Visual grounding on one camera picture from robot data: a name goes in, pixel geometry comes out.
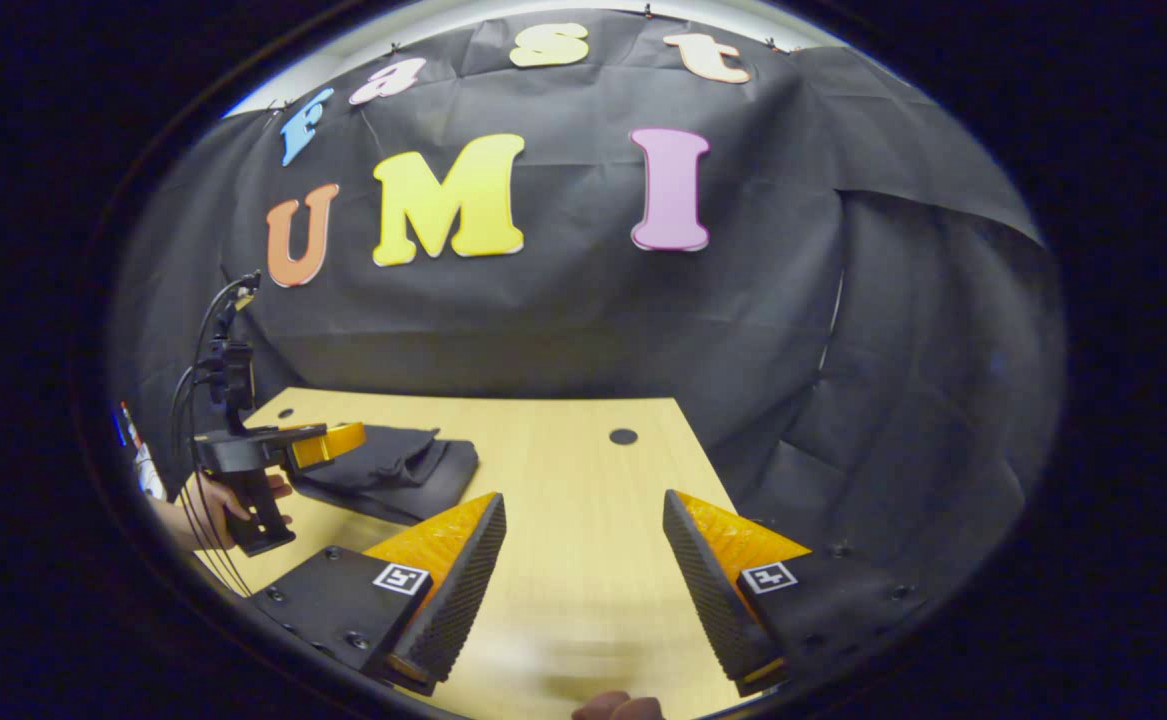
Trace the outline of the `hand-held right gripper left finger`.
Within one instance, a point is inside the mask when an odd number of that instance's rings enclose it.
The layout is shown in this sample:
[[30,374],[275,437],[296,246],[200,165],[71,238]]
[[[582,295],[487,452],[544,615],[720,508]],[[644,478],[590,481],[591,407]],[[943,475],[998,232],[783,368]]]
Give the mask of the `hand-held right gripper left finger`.
[[487,492],[366,551],[319,550],[250,603],[355,673],[431,695],[467,643],[505,536],[504,496]]

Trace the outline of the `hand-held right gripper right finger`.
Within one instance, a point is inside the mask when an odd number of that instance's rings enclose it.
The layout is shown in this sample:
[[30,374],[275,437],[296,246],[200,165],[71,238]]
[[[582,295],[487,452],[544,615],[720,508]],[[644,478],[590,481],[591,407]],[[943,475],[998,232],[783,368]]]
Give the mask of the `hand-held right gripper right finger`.
[[848,673],[929,601],[843,544],[808,548],[678,489],[662,505],[662,532],[697,618],[739,694]]

